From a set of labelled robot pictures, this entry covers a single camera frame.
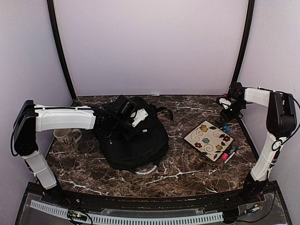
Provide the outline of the black frame post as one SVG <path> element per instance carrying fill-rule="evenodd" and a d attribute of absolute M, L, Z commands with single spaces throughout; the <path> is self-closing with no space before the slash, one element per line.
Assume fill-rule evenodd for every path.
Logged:
<path fill-rule="evenodd" d="M 68 88 L 68 92 L 71 96 L 72 100 L 75 100 L 77 98 L 75 89 L 71 80 L 70 72 L 67 66 L 67 61 L 65 58 L 61 38 L 60 38 L 60 32 L 59 32 L 59 27 L 58 27 L 58 22 L 57 22 L 57 17 L 56 17 L 56 12 L 55 12 L 55 6 L 54 6 L 54 1 L 53 0 L 47 0 L 47 8 L 48 8 L 48 14 L 49 14 L 49 19 L 51 23 L 51 28 L 52 28 L 52 35 L 54 38 L 55 46 L 56 46 L 56 51 L 59 57 L 60 61 L 60 66 L 64 75 L 64 79 Z"/>
<path fill-rule="evenodd" d="M 247 45 L 248 45 L 248 38 L 249 38 L 253 14 L 254 14 L 254 7 L 255 7 L 255 0 L 248 0 L 247 13 L 246 13 L 246 19 L 245 19 L 242 39 L 241 39 L 241 43 L 240 43 L 239 54 L 238 54 L 234 72 L 232 75 L 232 80 L 231 80 L 231 83 L 229 86 L 231 86 L 234 82 L 237 82 L 239 75 L 240 75 L 242 63 L 243 63 Z"/>

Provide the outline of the white patterned mug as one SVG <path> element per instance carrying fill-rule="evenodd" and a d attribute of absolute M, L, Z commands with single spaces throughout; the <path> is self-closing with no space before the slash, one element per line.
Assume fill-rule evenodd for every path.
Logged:
<path fill-rule="evenodd" d="M 73 153 L 78 150 L 78 141 L 82 137 L 80 129 L 55 129 L 53 135 L 63 149 Z"/>

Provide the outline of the black right frame post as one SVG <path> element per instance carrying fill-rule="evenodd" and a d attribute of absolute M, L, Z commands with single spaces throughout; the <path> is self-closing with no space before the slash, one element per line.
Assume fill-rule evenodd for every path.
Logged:
<path fill-rule="evenodd" d="M 245 19 L 242 39 L 241 39 L 241 43 L 240 43 L 239 54 L 238 54 L 234 72 L 232 75 L 232 80 L 231 80 L 231 83 L 229 86 L 231 86 L 234 82 L 237 82 L 239 75 L 240 75 L 242 63 L 243 63 L 247 45 L 248 45 L 248 38 L 249 38 L 253 14 L 254 14 L 254 7 L 255 7 L 255 0 L 248 0 L 247 13 L 246 13 L 246 19 Z"/>

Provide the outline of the black student backpack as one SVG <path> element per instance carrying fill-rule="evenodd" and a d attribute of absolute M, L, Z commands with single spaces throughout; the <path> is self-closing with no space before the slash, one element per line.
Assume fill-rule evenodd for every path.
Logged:
<path fill-rule="evenodd" d="M 93 134 L 99 142 L 102 154 L 113 169 L 138 173 L 139 167 L 152 164 L 153 167 L 147 171 L 147 173 L 152 173 L 169 150 L 169 137 L 158 118 L 158 113 L 167 111 L 172 120 L 173 112 L 166 107 L 149 104 L 142 97 L 128 98 L 123 95 L 111 103 L 102 104 L 102 106 L 106 107 L 112 103 L 120 104 L 125 100 L 132 100 L 138 109 L 144 108 L 148 113 L 148 117 L 136 127 L 141 130 L 141 134 L 129 141 L 121 134 L 104 128 L 93 129 Z"/>

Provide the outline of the black left frame post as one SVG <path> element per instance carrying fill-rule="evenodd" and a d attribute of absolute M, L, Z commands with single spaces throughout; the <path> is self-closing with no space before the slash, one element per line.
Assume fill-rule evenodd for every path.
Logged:
<path fill-rule="evenodd" d="M 65 58 L 61 38 L 60 38 L 60 32 L 59 32 L 59 27 L 58 27 L 58 22 L 57 22 L 57 17 L 56 17 L 56 12 L 55 12 L 55 6 L 54 6 L 54 1 L 53 0 L 47 0 L 47 8 L 48 8 L 48 14 L 49 14 L 49 19 L 51 23 L 51 28 L 52 28 L 52 35 L 54 38 L 55 46 L 56 46 L 56 51 L 59 57 L 60 61 L 60 66 L 64 75 L 64 79 L 68 88 L 68 92 L 71 96 L 72 100 L 75 100 L 77 98 L 75 89 L 71 80 L 70 72 L 67 66 L 67 61 Z"/>

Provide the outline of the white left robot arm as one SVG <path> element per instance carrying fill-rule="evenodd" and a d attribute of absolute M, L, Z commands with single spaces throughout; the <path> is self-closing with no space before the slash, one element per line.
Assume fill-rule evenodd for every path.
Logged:
<path fill-rule="evenodd" d="M 39 150 L 36 133 L 55 129 L 104 128 L 112 130 L 114 125 L 123 125 L 132 131 L 148 117 L 144 108 L 138 109 L 132 100 L 106 107 L 100 106 L 44 106 L 32 100 L 24 102 L 13 125 L 10 148 L 14 157 L 21 156 L 32 170 L 48 197 L 55 204 L 66 201 L 66 193 L 57 186 L 59 182 Z"/>

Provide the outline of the blue capped black marker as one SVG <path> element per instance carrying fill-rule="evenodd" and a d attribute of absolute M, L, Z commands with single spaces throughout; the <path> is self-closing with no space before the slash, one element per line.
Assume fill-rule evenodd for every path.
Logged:
<path fill-rule="evenodd" d="M 216 125 L 218 126 L 219 129 L 224 130 L 226 132 L 230 131 L 230 128 L 227 125 L 225 125 L 225 123 L 223 123 L 222 121 L 215 120 L 215 123 L 216 123 Z"/>

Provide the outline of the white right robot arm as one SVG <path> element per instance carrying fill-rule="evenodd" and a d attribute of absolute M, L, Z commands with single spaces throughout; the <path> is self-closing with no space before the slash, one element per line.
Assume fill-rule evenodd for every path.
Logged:
<path fill-rule="evenodd" d="M 247 105 L 258 105 L 266 109 L 266 140 L 249 175 L 254 183 L 266 181 L 283 146 L 300 128 L 296 116 L 296 108 L 300 104 L 291 93 L 261 87 L 244 87 L 240 82 L 232 83 L 229 93 L 217 98 L 216 103 L 222 107 L 222 122 L 241 117 L 241 111 Z"/>

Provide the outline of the pink highlighter marker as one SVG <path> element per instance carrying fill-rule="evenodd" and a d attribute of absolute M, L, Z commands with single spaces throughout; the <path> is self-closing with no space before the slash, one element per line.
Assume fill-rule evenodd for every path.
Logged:
<path fill-rule="evenodd" d="M 229 157 L 229 153 L 223 153 L 223 155 L 222 155 L 222 157 L 221 157 L 221 160 L 222 160 L 223 162 L 225 162 L 225 161 L 228 159 L 228 157 Z"/>

